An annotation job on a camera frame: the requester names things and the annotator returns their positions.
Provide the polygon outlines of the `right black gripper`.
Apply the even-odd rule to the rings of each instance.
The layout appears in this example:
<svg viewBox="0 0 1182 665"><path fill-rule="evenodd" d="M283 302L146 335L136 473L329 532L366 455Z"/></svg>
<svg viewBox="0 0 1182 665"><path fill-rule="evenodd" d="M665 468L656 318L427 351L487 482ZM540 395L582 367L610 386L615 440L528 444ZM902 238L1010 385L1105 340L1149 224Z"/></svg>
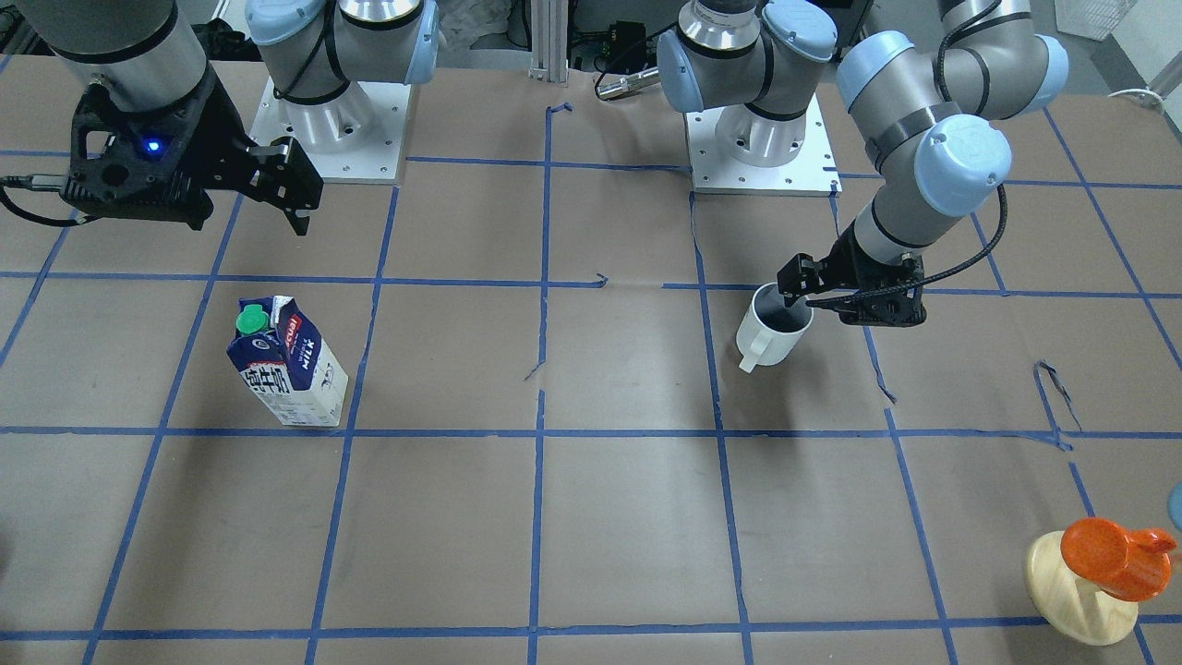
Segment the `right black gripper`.
<svg viewBox="0 0 1182 665"><path fill-rule="evenodd" d="M210 66L176 102L149 111L115 105L113 82L93 73L71 125L61 198L95 219L187 224L212 216L212 189L235 190L279 208L297 236L309 235L322 182L299 142L251 139Z"/></svg>

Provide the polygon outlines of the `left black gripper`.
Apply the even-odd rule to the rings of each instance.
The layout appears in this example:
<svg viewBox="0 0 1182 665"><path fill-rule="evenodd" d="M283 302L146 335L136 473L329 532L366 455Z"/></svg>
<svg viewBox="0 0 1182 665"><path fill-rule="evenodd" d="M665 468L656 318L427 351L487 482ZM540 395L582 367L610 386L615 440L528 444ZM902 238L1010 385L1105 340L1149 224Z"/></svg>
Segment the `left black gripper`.
<svg viewBox="0 0 1182 665"><path fill-rule="evenodd" d="M795 254L778 270L785 306L794 306L810 294L852 289L852 294L808 300L810 308L834 311L847 325L866 327L916 327L927 320L922 304L922 261L883 265L862 252L852 227L846 228L821 260Z"/></svg>

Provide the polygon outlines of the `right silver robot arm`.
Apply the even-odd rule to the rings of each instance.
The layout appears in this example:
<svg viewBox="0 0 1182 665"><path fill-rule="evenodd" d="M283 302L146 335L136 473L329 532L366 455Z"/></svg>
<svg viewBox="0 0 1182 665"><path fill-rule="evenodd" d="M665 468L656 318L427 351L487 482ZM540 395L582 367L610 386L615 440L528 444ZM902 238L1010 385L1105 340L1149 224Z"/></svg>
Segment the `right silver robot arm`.
<svg viewBox="0 0 1182 665"><path fill-rule="evenodd" d="M249 1L252 43L269 70L282 135L251 139L194 26L174 1L18 1L43 43L85 84L63 175L8 175L4 193L56 193L78 211L35 224L98 219L201 230L212 190L282 211L297 235L322 201L312 157L355 146L377 123L366 82L423 84L439 59L435 1Z"/></svg>

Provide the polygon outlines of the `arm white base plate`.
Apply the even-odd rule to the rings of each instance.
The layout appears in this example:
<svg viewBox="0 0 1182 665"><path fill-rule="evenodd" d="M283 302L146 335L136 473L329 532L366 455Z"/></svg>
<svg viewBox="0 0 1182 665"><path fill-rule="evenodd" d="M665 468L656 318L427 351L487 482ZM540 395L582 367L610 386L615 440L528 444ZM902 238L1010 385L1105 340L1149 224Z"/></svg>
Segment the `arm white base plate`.
<svg viewBox="0 0 1182 665"><path fill-rule="evenodd" d="M743 105L695 111L684 120L693 193L829 197L843 190L816 97L790 120Z"/></svg>
<svg viewBox="0 0 1182 665"><path fill-rule="evenodd" d="M326 184L397 185L417 87L355 82L320 105L280 102L267 80L248 135L299 142Z"/></svg>

